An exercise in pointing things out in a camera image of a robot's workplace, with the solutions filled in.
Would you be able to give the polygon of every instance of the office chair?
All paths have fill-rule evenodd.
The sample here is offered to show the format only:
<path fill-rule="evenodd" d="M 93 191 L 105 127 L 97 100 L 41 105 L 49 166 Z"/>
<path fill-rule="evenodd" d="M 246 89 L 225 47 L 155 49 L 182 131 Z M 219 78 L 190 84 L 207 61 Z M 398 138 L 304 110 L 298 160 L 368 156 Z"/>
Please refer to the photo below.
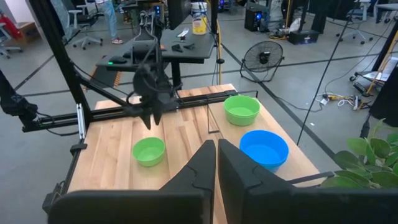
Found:
<path fill-rule="evenodd" d="M 81 39 L 78 39 L 72 43 L 73 47 L 77 47 L 78 44 L 81 44 L 83 50 L 86 50 L 86 45 L 90 45 L 92 42 L 99 44 L 102 46 L 103 39 L 96 39 L 94 37 L 90 37 L 87 33 L 87 30 L 93 26 L 98 20 L 99 14 L 85 14 L 88 5 L 76 6 L 76 9 L 73 4 L 65 4 L 68 0 L 63 0 L 63 6 L 65 10 L 68 11 L 69 16 L 67 18 L 68 23 L 73 25 L 73 28 L 80 29 L 85 33 L 85 36 Z"/>
<path fill-rule="evenodd" d="M 5 57 L 6 59 L 10 59 L 11 56 L 8 54 L 12 50 L 17 50 L 18 52 L 22 52 L 20 47 L 13 47 L 13 46 L 5 46 L 4 44 L 12 39 L 12 37 L 8 34 L 5 30 L 4 26 L 6 24 L 0 24 L 0 55 Z"/>
<path fill-rule="evenodd" d="M 358 26 L 351 32 L 346 33 L 344 36 L 340 37 L 340 41 L 343 41 L 344 38 L 346 37 L 353 37 L 353 39 L 355 39 L 357 36 L 360 36 L 363 40 L 361 41 L 361 44 L 365 44 L 365 40 L 367 40 L 367 38 L 363 35 L 363 33 L 360 31 L 360 27 L 361 24 L 365 21 L 363 21 L 363 17 L 364 17 L 364 7 L 368 7 L 369 4 L 363 4 L 361 3 L 360 9 L 352 9 L 350 11 L 348 11 L 347 13 L 347 18 L 353 23 L 353 24 L 357 24 Z"/>

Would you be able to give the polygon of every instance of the person's leg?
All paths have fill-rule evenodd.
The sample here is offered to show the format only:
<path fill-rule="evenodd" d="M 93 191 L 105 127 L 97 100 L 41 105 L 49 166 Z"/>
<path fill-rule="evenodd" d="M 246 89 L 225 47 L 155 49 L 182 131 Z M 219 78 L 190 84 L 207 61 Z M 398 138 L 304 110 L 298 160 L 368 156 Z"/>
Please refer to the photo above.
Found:
<path fill-rule="evenodd" d="M 114 7 L 112 5 L 112 1 L 106 1 L 101 4 L 102 10 L 105 14 L 106 20 L 109 25 L 109 31 L 111 33 L 112 43 L 114 44 L 122 44 L 123 41 L 118 37 L 118 30 L 116 27 L 116 15 L 114 12 Z"/>

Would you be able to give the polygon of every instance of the jeans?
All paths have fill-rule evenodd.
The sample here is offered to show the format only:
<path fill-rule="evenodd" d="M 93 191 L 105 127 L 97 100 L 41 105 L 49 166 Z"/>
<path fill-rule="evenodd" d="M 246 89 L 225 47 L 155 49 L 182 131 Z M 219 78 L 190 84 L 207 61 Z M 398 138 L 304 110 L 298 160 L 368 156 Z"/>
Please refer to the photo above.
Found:
<path fill-rule="evenodd" d="M 99 6 L 108 22 L 109 31 L 111 32 L 112 40 L 118 38 L 118 30 L 116 28 L 117 20 L 116 20 L 116 15 L 114 13 L 114 7 L 112 1 L 106 1 L 102 4 L 99 4 Z"/>

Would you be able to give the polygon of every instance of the black desk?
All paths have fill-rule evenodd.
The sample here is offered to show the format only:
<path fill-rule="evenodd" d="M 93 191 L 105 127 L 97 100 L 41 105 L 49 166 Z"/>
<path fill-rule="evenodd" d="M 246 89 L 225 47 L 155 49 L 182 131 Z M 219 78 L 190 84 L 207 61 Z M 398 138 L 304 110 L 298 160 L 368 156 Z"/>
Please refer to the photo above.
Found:
<path fill-rule="evenodd" d="M 165 47 L 166 51 L 162 51 L 163 62 L 170 62 L 172 65 L 173 85 L 179 86 L 181 84 L 180 63 L 205 63 L 205 59 L 210 58 L 213 47 L 215 46 L 215 39 L 210 34 L 193 35 L 190 29 L 187 38 L 184 42 L 180 42 L 177 35 L 183 31 L 184 27 L 179 26 L 175 30 L 164 30 L 160 43 Z M 120 72 L 135 72 L 137 66 L 133 66 L 132 60 L 128 59 L 127 63 L 122 65 L 110 65 L 108 62 L 113 56 L 123 56 L 132 47 L 133 39 L 118 49 L 100 60 L 96 66 L 106 67 L 110 71 Z M 188 50 L 183 48 L 184 45 L 195 43 L 195 48 Z M 172 51 L 172 46 L 180 44 L 183 52 Z"/>

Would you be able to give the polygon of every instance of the wooden table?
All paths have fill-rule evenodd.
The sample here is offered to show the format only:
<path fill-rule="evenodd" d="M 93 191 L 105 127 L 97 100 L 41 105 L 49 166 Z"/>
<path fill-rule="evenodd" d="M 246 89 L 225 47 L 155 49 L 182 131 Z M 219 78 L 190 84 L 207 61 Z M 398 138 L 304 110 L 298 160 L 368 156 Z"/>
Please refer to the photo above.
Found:
<path fill-rule="evenodd" d="M 181 97 L 233 90 L 229 85 L 210 86 L 193 90 L 181 90 Z M 118 106 L 112 101 L 100 101 L 96 109 Z M 125 190 L 160 189 L 188 162 L 207 139 L 217 144 L 225 138 L 239 146 L 242 135 L 254 129 L 270 130 L 279 134 L 289 145 L 289 158 L 277 171 L 285 180 L 318 174 L 319 171 L 291 140 L 271 114 L 261 106 L 256 122 L 250 126 L 237 127 L 227 122 L 223 103 L 210 105 L 210 130 L 208 134 L 207 106 L 199 106 L 164 114 L 158 126 L 152 121 L 147 130 L 139 118 L 122 118 L 92 123 L 85 143 L 87 149 L 80 152 L 79 159 L 68 189 L 76 190 Z M 142 167 L 131 156 L 136 142 L 146 137 L 158 137 L 166 143 L 164 160 L 154 167 Z M 302 183 L 301 186 L 319 184 L 320 180 Z M 226 223 L 220 185 L 216 172 L 214 223 Z"/>

